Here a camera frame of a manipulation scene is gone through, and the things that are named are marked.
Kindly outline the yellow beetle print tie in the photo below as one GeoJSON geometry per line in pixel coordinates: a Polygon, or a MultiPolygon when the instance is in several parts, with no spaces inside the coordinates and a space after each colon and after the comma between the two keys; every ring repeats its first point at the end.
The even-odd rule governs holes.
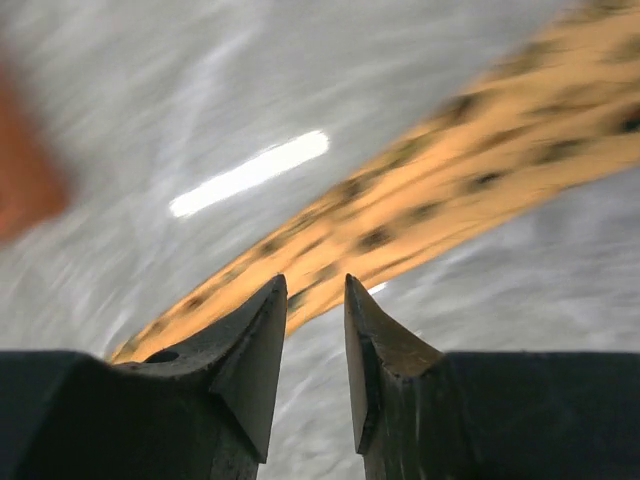
{"type": "Polygon", "coordinates": [[[142,361],[273,275],[293,332],[343,282],[388,281],[561,191],[639,162],[639,5],[584,1],[123,343],[142,361]]]}

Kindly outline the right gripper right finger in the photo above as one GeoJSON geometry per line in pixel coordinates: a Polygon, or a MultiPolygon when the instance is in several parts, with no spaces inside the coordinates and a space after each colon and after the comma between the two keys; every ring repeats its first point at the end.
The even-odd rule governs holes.
{"type": "Polygon", "coordinates": [[[345,279],[357,452],[369,479],[635,479],[639,357],[443,353],[345,279]]]}

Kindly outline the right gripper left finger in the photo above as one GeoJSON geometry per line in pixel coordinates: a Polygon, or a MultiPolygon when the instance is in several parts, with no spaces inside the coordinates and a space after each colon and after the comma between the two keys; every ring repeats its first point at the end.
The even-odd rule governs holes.
{"type": "Polygon", "coordinates": [[[5,479],[253,479],[266,461],[287,286],[147,359],[1,355],[5,479]]]}

